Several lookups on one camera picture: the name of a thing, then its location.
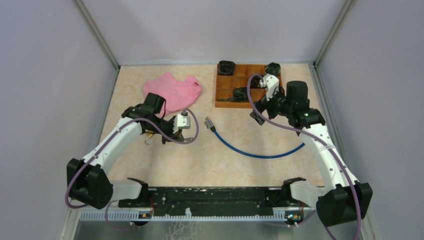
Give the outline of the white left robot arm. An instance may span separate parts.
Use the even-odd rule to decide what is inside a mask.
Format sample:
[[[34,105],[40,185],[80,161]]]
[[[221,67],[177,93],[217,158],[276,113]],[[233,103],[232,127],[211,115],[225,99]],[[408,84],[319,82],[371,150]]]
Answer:
[[[166,120],[159,117],[166,106],[165,98],[149,93],[143,103],[128,107],[113,130],[82,159],[71,159],[66,166],[67,188],[65,203],[77,209],[71,201],[80,202],[80,208],[90,206],[101,210],[109,203],[131,200],[138,207],[149,203],[146,184],[134,178],[111,181],[108,174],[118,158],[143,134],[160,134],[162,142],[184,144],[183,129],[191,127],[191,118],[184,110]]]

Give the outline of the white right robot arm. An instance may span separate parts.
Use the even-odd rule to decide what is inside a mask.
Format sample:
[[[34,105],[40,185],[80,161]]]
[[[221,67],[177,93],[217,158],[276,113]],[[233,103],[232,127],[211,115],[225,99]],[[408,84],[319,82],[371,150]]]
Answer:
[[[313,207],[325,227],[363,220],[368,211],[373,190],[369,183],[361,183],[347,168],[329,135],[321,112],[310,106],[308,86],[304,81],[290,81],[286,88],[271,80],[261,80],[266,94],[254,102],[250,114],[260,125],[276,116],[288,119],[287,129],[293,130],[313,154],[318,165],[323,187],[304,178],[292,178],[283,183],[281,199],[287,206],[303,202]]]

